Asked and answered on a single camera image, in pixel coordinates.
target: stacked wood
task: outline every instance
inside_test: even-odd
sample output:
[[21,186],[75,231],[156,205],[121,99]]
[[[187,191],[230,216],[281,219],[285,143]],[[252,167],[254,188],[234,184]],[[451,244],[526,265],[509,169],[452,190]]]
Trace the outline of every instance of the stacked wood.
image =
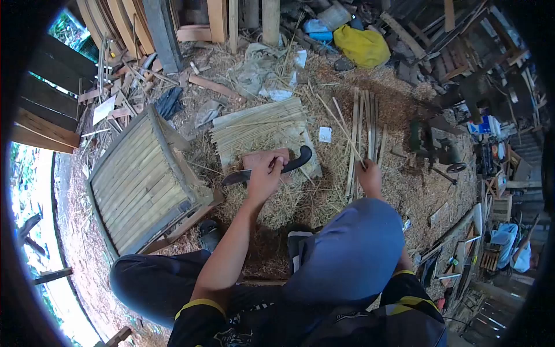
[[261,138],[285,127],[306,122],[299,98],[263,105],[210,130],[217,154],[236,148],[241,143]]

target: leg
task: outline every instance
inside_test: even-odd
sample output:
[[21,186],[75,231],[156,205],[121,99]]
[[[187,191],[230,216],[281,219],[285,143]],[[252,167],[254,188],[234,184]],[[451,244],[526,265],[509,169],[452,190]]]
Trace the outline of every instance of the leg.
[[[125,255],[112,266],[112,291],[131,310],[171,329],[176,313],[189,302],[196,278],[209,256],[206,250],[172,257]],[[280,293],[281,287],[236,285],[231,289],[228,314],[274,302]]]
[[386,286],[404,244],[402,220],[391,206],[357,200],[304,240],[285,295],[305,304],[367,303]]

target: bucket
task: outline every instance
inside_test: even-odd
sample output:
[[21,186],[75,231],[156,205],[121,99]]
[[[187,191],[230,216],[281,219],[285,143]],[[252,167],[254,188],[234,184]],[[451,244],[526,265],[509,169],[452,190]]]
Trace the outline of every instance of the bucket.
[[333,5],[316,16],[329,31],[334,31],[345,23],[351,21],[352,16],[339,2],[333,1]]

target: wooden crate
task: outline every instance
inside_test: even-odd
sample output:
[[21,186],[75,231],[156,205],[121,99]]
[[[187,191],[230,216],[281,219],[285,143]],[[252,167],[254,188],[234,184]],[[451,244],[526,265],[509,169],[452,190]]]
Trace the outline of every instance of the wooden crate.
[[[214,205],[183,157],[189,144],[150,105],[133,118],[95,166],[87,182],[108,249],[135,254],[169,226]],[[194,225],[196,220],[188,220]]]
[[503,195],[501,199],[493,200],[492,221],[508,223],[511,221],[513,195]]

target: blue cloth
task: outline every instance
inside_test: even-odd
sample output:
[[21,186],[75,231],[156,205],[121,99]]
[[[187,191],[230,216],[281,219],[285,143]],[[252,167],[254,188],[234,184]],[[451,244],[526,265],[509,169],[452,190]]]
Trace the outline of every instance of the blue cloth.
[[402,228],[389,204],[356,200],[301,245],[301,267],[285,284],[285,297],[345,304],[379,294],[401,257]]

